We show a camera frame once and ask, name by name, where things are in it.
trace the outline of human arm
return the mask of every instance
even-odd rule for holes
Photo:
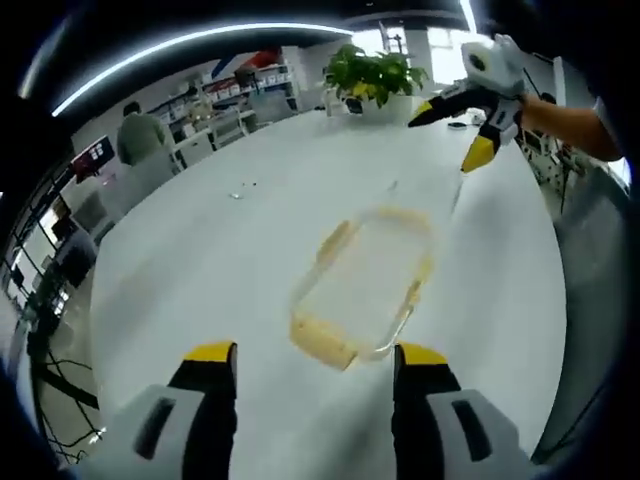
[[[523,97],[522,127],[540,130],[598,160],[612,162],[622,156],[592,108],[559,107],[527,94]]]

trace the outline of green plant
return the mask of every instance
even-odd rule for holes
[[[411,81],[422,88],[428,79],[423,68],[409,67],[407,56],[401,53],[378,53],[368,57],[355,45],[343,45],[327,68],[326,84],[337,87],[337,95],[343,94],[359,100],[375,100],[382,107],[391,93],[411,95]]]

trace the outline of white flower pot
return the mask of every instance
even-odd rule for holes
[[[403,125],[411,116],[411,97],[406,95],[389,95],[389,100],[378,107],[375,100],[362,102],[362,119],[372,124]]]

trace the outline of white table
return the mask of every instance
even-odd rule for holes
[[[391,358],[340,373],[305,356],[288,339],[288,296],[336,225],[388,199],[396,181],[446,190],[439,179],[458,171],[477,130],[348,120],[313,111],[235,142],[105,237],[91,335],[106,422],[168,382],[193,346],[234,339],[232,478],[394,478]],[[466,178],[443,240],[401,337],[443,352],[531,454],[560,378],[565,292],[551,219],[515,144]]]

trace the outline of ceiling light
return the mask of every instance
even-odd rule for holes
[[[78,90],[73,92],[69,97],[64,100],[58,107],[51,113],[54,117],[60,115],[66,108],[75,102],[82,95],[87,93],[93,87],[95,87],[98,83],[102,82],[107,77],[110,77],[114,73],[119,70],[122,70],[127,65],[130,65],[138,60],[152,55],[156,52],[164,50],[165,48],[173,47],[174,45],[178,45],[180,43],[188,42],[190,40],[195,40],[202,37],[209,37],[212,35],[218,35],[223,33],[230,32],[240,32],[244,30],[268,30],[268,29],[293,29],[293,30],[312,30],[312,31],[320,31],[320,32],[330,32],[330,33],[339,33],[343,35],[353,35],[354,32],[350,30],[344,30],[342,28],[335,27],[327,27],[324,25],[313,25],[306,23],[248,23],[244,25],[229,25],[227,27],[219,27],[212,28],[209,30],[202,30],[200,32],[189,33],[187,35],[181,35],[179,37],[172,38],[171,40],[167,40],[162,42],[154,47],[147,48],[142,50],[135,55],[131,55],[130,57],[122,60],[121,62],[116,63],[115,65],[107,68],[105,71],[99,73],[87,83],[82,85]]]
[[[470,0],[460,0],[460,6],[462,7],[464,18],[467,20],[467,25],[469,25],[469,31],[471,33],[478,33],[478,29],[476,28],[476,19],[473,17],[473,10],[471,10]]]

